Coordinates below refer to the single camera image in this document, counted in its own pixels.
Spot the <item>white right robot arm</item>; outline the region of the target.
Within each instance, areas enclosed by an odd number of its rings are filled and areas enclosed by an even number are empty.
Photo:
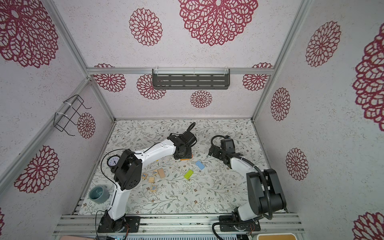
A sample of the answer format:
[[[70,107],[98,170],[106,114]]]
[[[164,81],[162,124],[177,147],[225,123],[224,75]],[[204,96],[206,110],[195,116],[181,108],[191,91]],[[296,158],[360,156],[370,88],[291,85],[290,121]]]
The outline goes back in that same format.
[[[245,223],[263,218],[272,220],[274,212],[286,208],[287,202],[277,172],[273,169],[262,171],[243,154],[237,153],[231,137],[212,137],[209,156],[222,161],[246,179],[248,201],[233,210],[234,222]]]

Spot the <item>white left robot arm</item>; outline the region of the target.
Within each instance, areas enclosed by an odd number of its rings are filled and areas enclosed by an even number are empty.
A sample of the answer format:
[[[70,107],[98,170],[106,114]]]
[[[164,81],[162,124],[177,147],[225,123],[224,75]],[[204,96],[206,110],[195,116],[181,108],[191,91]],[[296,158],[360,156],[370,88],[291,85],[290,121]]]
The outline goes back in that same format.
[[[125,216],[130,192],[140,183],[144,167],[171,155],[176,160],[190,159],[193,156],[192,147],[196,142],[195,135],[186,131],[182,134],[171,134],[147,149],[136,152],[126,149],[121,155],[109,157],[107,165],[113,174],[115,193],[107,216],[112,221],[118,221]]]

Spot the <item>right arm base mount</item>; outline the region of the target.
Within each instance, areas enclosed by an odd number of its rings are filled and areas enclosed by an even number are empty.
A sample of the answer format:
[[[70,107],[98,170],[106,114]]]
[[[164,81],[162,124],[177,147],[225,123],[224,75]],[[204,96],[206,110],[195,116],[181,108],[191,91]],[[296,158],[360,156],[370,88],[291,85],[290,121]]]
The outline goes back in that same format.
[[[259,221],[242,221],[238,214],[234,212],[231,215],[220,215],[219,223],[221,232],[252,232],[261,230]]]

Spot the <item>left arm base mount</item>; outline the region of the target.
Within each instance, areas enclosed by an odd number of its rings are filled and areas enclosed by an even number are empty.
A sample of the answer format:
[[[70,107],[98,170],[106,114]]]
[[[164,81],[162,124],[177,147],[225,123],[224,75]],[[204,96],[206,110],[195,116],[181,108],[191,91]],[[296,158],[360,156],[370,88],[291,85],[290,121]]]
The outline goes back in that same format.
[[[97,233],[137,233],[140,221],[141,217],[127,217],[126,215],[113,220],[108,211],[105,211],[98,224]]]

